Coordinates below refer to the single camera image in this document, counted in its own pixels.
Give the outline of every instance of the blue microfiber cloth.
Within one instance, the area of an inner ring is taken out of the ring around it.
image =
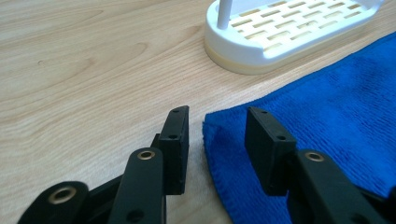
[[[209,170],[233,222],[290,223],[286,197],[266,196],[248,159],[249,106],[271,112],[297,148],[330,155],[355,185],[384,197],[396,186],[396,33],[261,99],[205,116]]]

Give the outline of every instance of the white soap dish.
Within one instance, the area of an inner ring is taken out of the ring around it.
[[[356,34],[382,2],[218,0],[206,13],[205,50],[227,70],[263,74]]]

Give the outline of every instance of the black plastic bracket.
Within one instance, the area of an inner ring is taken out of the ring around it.
[[[166,195],[185,191],[189,155],[189,107],[169,112],[151,147],[131,154],[124,175],[88,191],[63,182],[43,191],[19,224],[166,223]]]
[[[297,150],[294,137],[267,111],[247,110],[245,146],[264,192],[289,193],[293,223],[388,223],[396,218],[396,188],[388,199],[358,189],[326,154]]]

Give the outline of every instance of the wooden table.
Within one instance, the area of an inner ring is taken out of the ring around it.
[[[212,1],[0,1],[0,220],[16,223],[44,189],[95,188],[149,146],[169,110],[189,105],[186,193],[168,223],[230,223],[205,160],[205,114],[257,99],[396,31],[396,1],[360,35],[261,76],[205,54]]]

